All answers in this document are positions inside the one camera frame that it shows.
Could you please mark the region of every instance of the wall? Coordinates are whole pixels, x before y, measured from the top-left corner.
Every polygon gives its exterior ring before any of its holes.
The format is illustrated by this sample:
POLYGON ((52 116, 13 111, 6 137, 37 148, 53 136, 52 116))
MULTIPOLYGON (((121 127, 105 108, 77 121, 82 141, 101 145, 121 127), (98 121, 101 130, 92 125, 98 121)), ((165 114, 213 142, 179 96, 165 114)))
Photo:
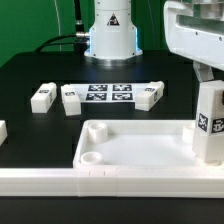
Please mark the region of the wall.
MULTIPOLYGON (((0 1, 0 66, 13 55, 33 51, 44 41, 58 36, 58 20, 61 21, 61 34, 75 30, 73 0, 1 0, 0 1)), ((94 0, 80 0, 85 29, 94 22, 94 0)), ((165 0, 151 0, 154 16, 156 42, 147 0, 132 0, 132 20, 138 27, 139 45, 142 49, 165 49, 163 31, 163 5, 165 0)), ((58 47, 47 50, 58 50, 58 47)))

